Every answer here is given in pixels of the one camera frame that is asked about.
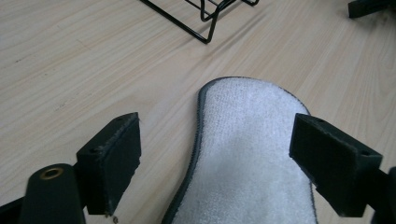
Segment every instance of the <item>black wire rack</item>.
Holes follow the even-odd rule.
[[[207,44],[212,40],[213,33],[215,32],[215,28],[216,28],[216,22],[218,21],[220,12],[222,10],[224,10],[225,8],[227,8],[228,6],[230,6],[236,0],[223,0],[219,3],[215,2],[214,0],[200,0],[201,1],[200,4],[193,3],[191,0],[184,0],[187,3],[189,3],[190,5],[192,5],[193,7],[196,7],[200,10],[201,21],[203,21],[203,22],[210,21],[211,22],[210,28],[209,28],[209,34],[207,35],[207,37],[203,37],[196,31],[191,29],[188,25],[186,25],[183,22],[181,22],[180,20],[176,19],[175,17],[173,17],[172,15],[170,15],[169,13],[167,13],[166,11],[164,11],[163,9],[161,9],[154,3],[150,2],[149,0],[141,0],[141,1],[144,4],[146,4],[147,6],[151,7],[155,11],[157,11],[158,13],[160,13],[161,15],[163,15],[166,19],[173,22],[175,25],[177,25],[178,27],[180,27],[181,29],[183,29],[184,31],[189,33],[190,35],[194,36],[201,42]],[[253,6],[256,6],[260,0],[252,0],[252,1],[242,0],[242,1],[253,7]],[[208,12],[207,11],[208,5],[206,5],[205,3],[213,5],[215,7],[215,10],[213,12]]]

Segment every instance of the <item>screw hole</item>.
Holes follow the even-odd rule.
[[[93,147],[90,149],[91,153],[100,153],[102,151],[102,149],[98,148],[98,147]]]
[[[363,151],[361,152],[361,155],[362,155],[362,156],[370,156],[370,152],[363,150]]]
[[[50,179],[60,176],[63,172],[64,172],[64,169],[61,167],[51,168],[51,169],[48,169],[48,170],[44,171],[43,173],[41,173],[40,178],[43,180],[50,180]]]

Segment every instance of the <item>black object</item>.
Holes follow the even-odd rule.
[[[24,198],[0,207],[0,223],[85,223],[113,215],[141,156],[137,113],[111,120],[78,153],[75,166],[54,164],[35,172]]]
[[[396,7],[396,0],[357,0],[348,3],[349,18],[359,18],[388,7]]]
[[[85,223],[73,166],[54,164],[29,178],[19,223]]]
[[[379,170],[382,155],[330,123],[296,114],[290,156],[341,217],[362,217],[366,204],[373,223],[396,223],[396,170]]]
[[[215,2],[214,0],[200,0],[200,6],[197,4],[193,3],[191,0],[185,0],[187,3],[191,4],[193,7],[196,7],[200,10],[200,18],[201,21],[207,22],[207,21],[212,21],[210,24],[210,29],[209,29],[209,34],[207,38],[203,37],[202,35],[198,34],[194,30],[192,30],[189,26],[184,24],[183,22],[179,21],[175,17],[171,16],[169,13],[161,9],[160,7],[156,6],[149,0],[141,0],[143,3],[145,3],[147,6],[151,7],[161,15],[163,15],[166,19],[169,21],[173,22],[175,25],[189,33],[190,35],[194,36],[195,38],[199,39],[201,42],[207,44],[212,40],[213,33],[215,31],[216,27],[216,22],[218,21],[219,14],[222,10],[224,10],[226,7],[230,6],[232,3],[235,2],[235,0],[222,0],[220,3]],[[242,0],[243,2],[249,4],[250,6],[256,6],[260,0]],[[205,8],[205,2],[212,4],[216,7],[216,9],[213,12],[208,12]]]

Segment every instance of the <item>wooden table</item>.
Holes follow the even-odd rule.
[[[344,0],[236,2],[204,45],[136,0],[0,1],[0,204],[113,118],[139,112],[143,155],[116,216],[159,223],[188,166],[196,96],[216,77],[255,77],[295,94],[396,165],[396,16],[350,20]],[[200,31],[197,10],[160,2]],[[318,221],[339,218],[316,195]],[[88,223],[111,223],[86,216]]]

